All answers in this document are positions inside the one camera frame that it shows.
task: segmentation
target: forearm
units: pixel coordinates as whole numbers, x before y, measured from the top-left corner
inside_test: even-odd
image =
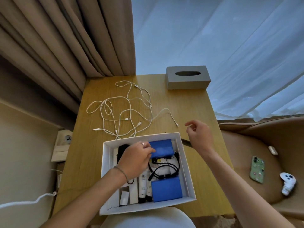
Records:
[[[109,170],[93,187],[55,214],[41,228],[86,227],[110,196],[126,182],[117,169]]]
[[[216,152],[205,154],[203,159],[223,189],[244,228],[294,227],[230,168]]]

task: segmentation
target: beige wall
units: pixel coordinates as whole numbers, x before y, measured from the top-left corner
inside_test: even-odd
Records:
[[[54,190],[51,155],[58,128],[0,103],[0,204],[35,201]],[[0,209],[0,227],[38,227],[48,219],[52,197],[33,205]]]

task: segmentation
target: white game controller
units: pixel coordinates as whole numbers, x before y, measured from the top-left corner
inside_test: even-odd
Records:
[[[280,173],[280,177],[284,181],[284,186],[282,188],[282,194],[285,196],[288,196],[297,181],[295,180],[295,177],[289,173],[284,173],[284,172]]]

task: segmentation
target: open cardboard box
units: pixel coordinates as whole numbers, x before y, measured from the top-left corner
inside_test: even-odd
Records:
[[[173,199],[163,202],[145,202],[143,204],[132,204],[127,206],[119,206],[120,194],[117,190],[108,201],[101,207],[99,214],[108,215],[108,214],[120,214],[120,213],[129,213],[135,211],[156,209],[166,206],[173,206],[181,203],[187,203],[196,200],[194,187],[184,152],[184,147],[181,142],[180,133],[162,133],[162,134],[152,134],[144,135],[132,138],[124,138],[119,140],[107,141],[103,143],[103,153],[102,153],[102,167],[101,167],[101,177],[103,177],[108,170],[113,168],[112,159],[115,158],[113,155],[114,149],[118,148],[123,144],[132,145],[138,141],[160,141],[171,139],[173,150],[179,153],[180,158],[180,170],[179,170],[179,180],[181,183],[181,189],[183,197],[180,199]]]

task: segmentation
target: sheer white curtain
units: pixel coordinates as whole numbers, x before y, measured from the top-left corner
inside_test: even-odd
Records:
[[[218,119],[304,113],[304,0],[132,0],[136,74],[206,65]]]

